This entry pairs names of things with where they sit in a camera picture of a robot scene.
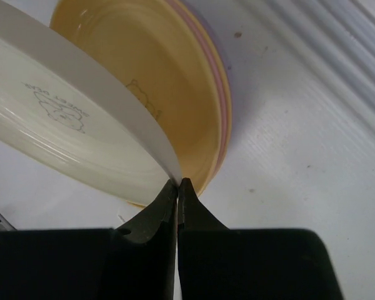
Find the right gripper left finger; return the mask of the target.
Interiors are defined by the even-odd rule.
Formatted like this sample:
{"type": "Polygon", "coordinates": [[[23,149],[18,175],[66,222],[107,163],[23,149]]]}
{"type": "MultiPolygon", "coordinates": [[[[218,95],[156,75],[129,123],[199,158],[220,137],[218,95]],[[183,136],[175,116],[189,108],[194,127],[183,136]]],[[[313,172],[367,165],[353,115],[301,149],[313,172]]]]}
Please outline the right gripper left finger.
{"type": "Polygon", "coordinates": [[[177,187],[117,228],[0,231],[0,299],[172,299],[177,187]]]}

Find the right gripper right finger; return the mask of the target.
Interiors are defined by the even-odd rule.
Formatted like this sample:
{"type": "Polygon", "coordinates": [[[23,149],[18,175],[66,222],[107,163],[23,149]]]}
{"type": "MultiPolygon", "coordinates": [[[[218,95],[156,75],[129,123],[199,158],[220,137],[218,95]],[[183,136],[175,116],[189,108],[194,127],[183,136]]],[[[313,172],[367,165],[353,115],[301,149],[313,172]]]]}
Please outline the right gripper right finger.
{"type": "Polygon", "coordinates": [[[229,229],[179,186],[178,271],[183,299],[342,299],[321,238],[308,229],[229,229]]]}

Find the beige plastic plate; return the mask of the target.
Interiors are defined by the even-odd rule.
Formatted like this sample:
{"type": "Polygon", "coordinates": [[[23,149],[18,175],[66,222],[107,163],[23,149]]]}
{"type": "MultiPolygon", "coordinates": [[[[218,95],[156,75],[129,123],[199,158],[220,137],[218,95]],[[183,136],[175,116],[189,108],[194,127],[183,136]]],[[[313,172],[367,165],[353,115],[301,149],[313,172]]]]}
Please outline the beige plastic plate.
{"type": "Polygon", "coordinates": [[[0,140],[140,205],[182,178],[164,131],[123,84],[68,40],[3,1],[0,140]]]}

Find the yellow plastic plate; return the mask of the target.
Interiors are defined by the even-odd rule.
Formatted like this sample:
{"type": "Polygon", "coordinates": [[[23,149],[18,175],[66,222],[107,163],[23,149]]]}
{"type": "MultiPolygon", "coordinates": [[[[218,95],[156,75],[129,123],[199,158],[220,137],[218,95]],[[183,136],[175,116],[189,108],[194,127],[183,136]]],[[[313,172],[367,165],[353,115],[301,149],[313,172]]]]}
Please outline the yellow plastic plate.
{"type": "Polygon", "coordinates": [[[181,3],[183,3],[184,7],[186,7],[186,12],[189,11],[189,17],[193,20],[206,40],[207,45],[211,49],[212,55],[216,61],[218,74],[221,77],[222,91],[224,94],[222,107],[226,109],[226,117],[224,117],[226,121],[226,139],[224,145],[222,146],[222,154],[220,155],[220,160],[223,161],[228,151],[232,131],[233,97],[230,85],[230,75],[228,74],[228,67],[230,64],[219,38],[216,36],[216,33],[213,31],[209,23],[205,20],[204,16],[187,1],[181,1],[181,3]]]}
{"type": "Polygon", "coordinates": [[[176,10],[167,1],[60,1],[50,27],[141,102],[201,194],[221,148],[221,110],[206,55],[176,10]]]}

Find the purple plastic plate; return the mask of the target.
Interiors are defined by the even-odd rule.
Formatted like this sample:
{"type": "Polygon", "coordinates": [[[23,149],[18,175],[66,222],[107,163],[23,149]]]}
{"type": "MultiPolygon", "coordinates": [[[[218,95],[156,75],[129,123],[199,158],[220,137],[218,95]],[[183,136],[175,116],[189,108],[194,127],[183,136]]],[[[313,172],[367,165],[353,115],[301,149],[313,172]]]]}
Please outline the purple plastic plate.
{"type": "Polygon", "coordinates": [[[219,34],[214,30],[214,26],[212,26],[208,20],[203,16],[201,12],[199,12],[194,6],[189,4],[187,1],[182,1],[182,3],[195,15],[195,17],[199,20],[201,25],[204,27],[208,35],[210,36],[213,44],[215,45],[219,56],[222,60],[222,63],[226,69],[227,78],[229,83],[233,81],[233,73],[232,73],[232,64],[231,60],[228,57],[226,52],[226,48],[224,43],[219,38],[219,34]]]}

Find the pink plastic plate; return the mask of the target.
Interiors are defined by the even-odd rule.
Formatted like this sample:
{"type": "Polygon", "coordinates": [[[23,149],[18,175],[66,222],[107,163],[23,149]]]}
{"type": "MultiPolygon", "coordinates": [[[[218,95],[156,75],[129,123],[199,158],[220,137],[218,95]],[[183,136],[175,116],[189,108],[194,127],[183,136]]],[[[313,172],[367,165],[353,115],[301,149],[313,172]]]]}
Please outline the pink plastic plate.
{"type": "Polygon", "coordinates": [[[195,25],[193,20],[189,17],[190,16],[189,11],[186,12],[186,10],[185,10],[186,7],[184,7],[184,5],[183,5],[183,3],[181,3],[181,1],[173,1],[172,3],[175,5],[175,10],[177,10],[178,13],[181,15],[181,17],[185,20],[185,22],[189,26],[190,30],[195,35],[198,43],[201,45],[202,51],[206,55],[207,61],[210,65],[210,67],[211,67],[212,76],[214,78],[214,82],[215,82],[216,87],[217,87],[217,101],[218,101],[218,104],[219,104],[219,108],[221,110],[221,148],[219,150],[215,170],[212,174],[212,177],[214,177],[218,173],[218,171],[220,170],[221,165],[224,161],[224,160],[223,161],[220,160],[220,155],[222,154],[221,151],[223,150],[223,145],[224,145],[224,142],[225,142],[225,139],[226,139],[226,121],[224,119],[224,117],[226,117],[226,109],[223,108],[224,94],[223,94],[223,89],[222,89],[221,77],[218,74],[216,61],[215,61],[214,56],[211,52],[211,49],[207,45],[207,42],[204,39],[201,32],[199,31],[198,27],[195,25]]]}

